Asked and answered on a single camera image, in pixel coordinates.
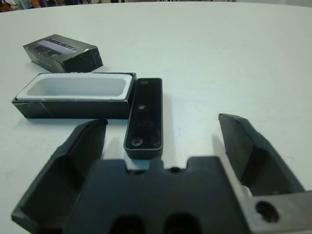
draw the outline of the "screw hole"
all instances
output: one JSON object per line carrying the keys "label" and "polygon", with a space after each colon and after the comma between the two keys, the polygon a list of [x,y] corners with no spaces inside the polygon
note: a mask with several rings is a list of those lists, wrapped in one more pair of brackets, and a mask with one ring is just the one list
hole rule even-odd
{"label": "screw hole", "polygon": [[143,139],[142,138],[134,138],[131,141],[131,144],[133,146],[140,146],[143,143]]}
{"label": "screw hole", "polygon": [[128,173],[131,175],[138,176],[138,175],[144,174],[145,171],[144,170],[129,170]]}
{"label": "screw hole", "polygon": [[172,167],[169,170],[174,174],[179,173],[181,171],[181,169],[178,167]]}
{"label": "screw hole", "polygon": [[279,221],[279,214],[272,204],[260,201],[256,204],[255,209],[268,223],[277,223]]}
{"label": "screw hole", "polygon": [[138,109],[139,110],[143,110],[145,108],[145,105],[144,104],[140,104],[139,106],[138,106]]}

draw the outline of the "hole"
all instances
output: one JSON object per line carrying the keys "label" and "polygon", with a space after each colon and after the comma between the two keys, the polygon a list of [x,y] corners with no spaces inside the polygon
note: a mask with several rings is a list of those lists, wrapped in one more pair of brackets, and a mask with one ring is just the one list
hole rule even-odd
{"label": "hole", "polygon": [[277,223],[279,221],[279,214],[272,204],[266,201],[260,201],[256,204],[255,208],[268,223]]}
{"label": "hole", "polygon": [[132,141],[131,141],[131,144],[133,146],[140,146],[142,143],[143,143],[143,139],[142,138],[138,138],[138,137],[132,139]]}
{"label": "hole", "polygon": [[174,174],[179,173],[181,171],[181,169],[178,167],[172,167],[169,170]]}
{"label": "hole", "polygon": [[144,234],[143,222],[136,215],[122,216],[114,222],[110,234]]}
{"label": "hole", "polygon": [[144,170],[128,170],[128,173],[129,173],[129,174],[135,175],[135,176],[144,174],[144,172],[145,172]]}
{"label": "hole", "polygon": [[137,107],[139,110],[143,110],[145,108],[145,105],[144,104],[140,104],[138,107]]}
{"label": "hole", "polygon": [[174,214],[165,223],[165,234],[201,234],[200,226],[189,214]]}

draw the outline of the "black plastic part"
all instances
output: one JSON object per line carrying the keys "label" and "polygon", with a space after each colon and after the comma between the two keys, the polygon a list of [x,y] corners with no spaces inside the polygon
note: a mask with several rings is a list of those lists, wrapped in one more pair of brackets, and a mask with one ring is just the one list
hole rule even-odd
{"label": "black plastic part", "polygon": [[252,195],[304,192],[278,152],[247,119],[220,114],[219,121],[231,166]]}
{"label": "black plastic part", "polygon": [[218,157],[192,157],[187,169],[147,171],[100,160],[90,172],[65,234],[249,234]]}
{"label": "black plastic part", "polygon": [[162,155],[162,80],[140,78],[128,122],[124,149],[132,159],[151,159]]}
{"label": "black plastic part", "polygon": [[86,176],[101,158],[107,120],[79,125],[57,148],[11,214],[32,234],[60,234]]}

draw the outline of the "open black box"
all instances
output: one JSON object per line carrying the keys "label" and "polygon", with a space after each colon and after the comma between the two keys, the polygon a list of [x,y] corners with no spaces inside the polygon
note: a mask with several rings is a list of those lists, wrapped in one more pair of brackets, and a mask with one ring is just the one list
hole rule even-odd
{"label": "open black box", "polygon": [[136,78],[135,73],[39,74],[12,103],[25,118],[128,119]]}

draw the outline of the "white table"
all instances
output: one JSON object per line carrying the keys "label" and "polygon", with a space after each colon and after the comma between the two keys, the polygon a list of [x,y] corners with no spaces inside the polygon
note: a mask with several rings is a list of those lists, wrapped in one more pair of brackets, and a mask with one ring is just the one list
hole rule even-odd
{"label": "white table", "polygon": [[[312,8],[219,2],[52,7],[0,14],[0,226],[50,155],[85,119],[25,119],[11,99],[38,73],[23,45],[60,34],[98,46],[101,72],[160,77],[165,167],[224,155],[219,113],[247,118],[307,190],[311,180]],[[126,120],[110,120],[105,159],[126,158]],[[233,184],[237,184],[229,169]]]}

